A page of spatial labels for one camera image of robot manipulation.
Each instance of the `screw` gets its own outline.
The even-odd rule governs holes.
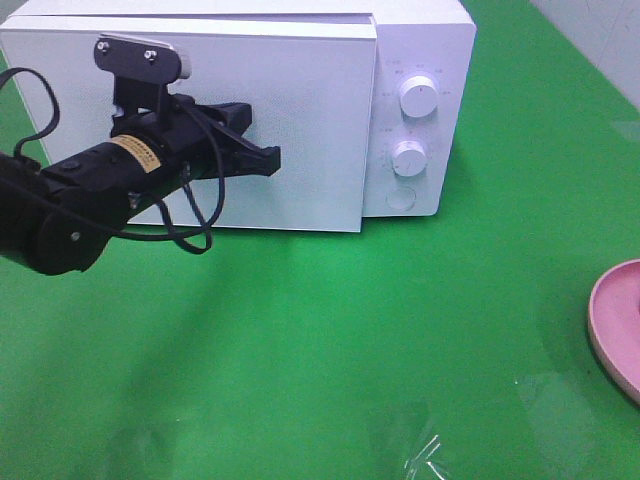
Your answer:
[[[96,45],[96,48],[98,49],[98,51],[106,55],[107,52],[109,51],[110,45],[109,45],[109,42],[98,42],[98,44]]]
[[[144,58],[149,60],[149,63],[155,62],[157,56],[158,52],[156,52],[155,50],[147,50],[146,52],[144,52]]]
[[[128,197],[129,207],[131,207],[131,210],[135,210],[140,206],[140,200],[142,196],[139,193],[129,192]]]

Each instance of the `pink plate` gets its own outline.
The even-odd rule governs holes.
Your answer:
[[[605,368],[640,403],[640,259],[616,265],[596,282],[589,335]]]

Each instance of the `white wall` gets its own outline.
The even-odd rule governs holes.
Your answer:
[[[27,0],[0,0],[0,22],[3,22],[7,16],[18,9]]]
[[[640,109],[640,0],[531,0]]]

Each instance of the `yellow label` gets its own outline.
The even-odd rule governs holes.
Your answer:
[[[162,166],[156,153],[139,138],[131,135],[118,135],[113,137],[111,142],[120,145],[129,152],[146,173],[151,173]]]

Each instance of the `white knob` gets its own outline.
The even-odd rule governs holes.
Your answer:
[[[401,177],[418,175],[427,166],[427,154],[418,142],[400,142],[392,155],[393,171]]]
[[[400,106],[410,117],[426,117],[438,106],[438,89],[429,77],[411,77],[400,87]]]

